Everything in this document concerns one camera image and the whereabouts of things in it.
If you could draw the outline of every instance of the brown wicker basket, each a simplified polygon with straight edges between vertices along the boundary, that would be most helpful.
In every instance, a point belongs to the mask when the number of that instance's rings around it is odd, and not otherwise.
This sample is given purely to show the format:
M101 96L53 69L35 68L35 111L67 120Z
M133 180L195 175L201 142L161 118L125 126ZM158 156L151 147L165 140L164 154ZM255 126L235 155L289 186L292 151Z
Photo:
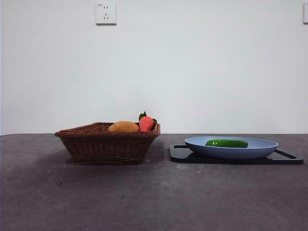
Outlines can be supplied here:
M107 131L112 124L93 123L58 131L55 136L61 139L74 164L137 165L160 135L157 123L151 131Z

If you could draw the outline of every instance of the yellow mango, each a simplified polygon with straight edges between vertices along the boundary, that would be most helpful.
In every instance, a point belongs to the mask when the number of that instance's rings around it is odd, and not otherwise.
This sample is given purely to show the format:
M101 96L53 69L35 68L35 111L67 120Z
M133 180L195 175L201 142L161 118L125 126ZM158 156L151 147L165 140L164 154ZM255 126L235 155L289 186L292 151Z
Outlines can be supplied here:
M112 124L108 131L123 131L123 132L135 132L139 131L137 124L129 121L118 121Z

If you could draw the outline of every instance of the blue plate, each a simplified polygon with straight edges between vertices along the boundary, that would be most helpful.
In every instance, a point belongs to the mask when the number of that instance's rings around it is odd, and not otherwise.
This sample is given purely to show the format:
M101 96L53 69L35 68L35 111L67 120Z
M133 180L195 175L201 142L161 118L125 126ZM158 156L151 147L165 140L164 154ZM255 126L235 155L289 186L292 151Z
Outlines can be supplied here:
M248 142L247 148L225 148L206 146L205 143L212 139L230 139L243 140ZM245 138L245 137L229 137L229 136L199 136L191 137L185 140L187 147L194 153L204 156L235 159L235 160L249 160L263 158L272 154L278 143L273 141Z

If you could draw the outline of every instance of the fake vegetable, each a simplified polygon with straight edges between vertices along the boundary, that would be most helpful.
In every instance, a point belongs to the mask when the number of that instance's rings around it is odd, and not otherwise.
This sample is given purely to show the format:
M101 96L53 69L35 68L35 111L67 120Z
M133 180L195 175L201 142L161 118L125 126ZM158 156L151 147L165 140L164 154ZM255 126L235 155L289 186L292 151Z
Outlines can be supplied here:
M248 143L243 140L230 140L230 139L215 139L209 140L206 146L225 147L225 148L247 148Z

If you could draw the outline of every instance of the strawberry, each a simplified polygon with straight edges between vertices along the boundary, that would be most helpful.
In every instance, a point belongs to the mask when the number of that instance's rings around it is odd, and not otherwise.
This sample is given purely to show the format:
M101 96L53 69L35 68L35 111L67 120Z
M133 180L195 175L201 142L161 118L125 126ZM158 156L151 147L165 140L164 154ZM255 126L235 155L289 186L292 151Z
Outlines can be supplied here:
M151 131L155 123L157 120L147 116L145 111L139 115L139 131Z

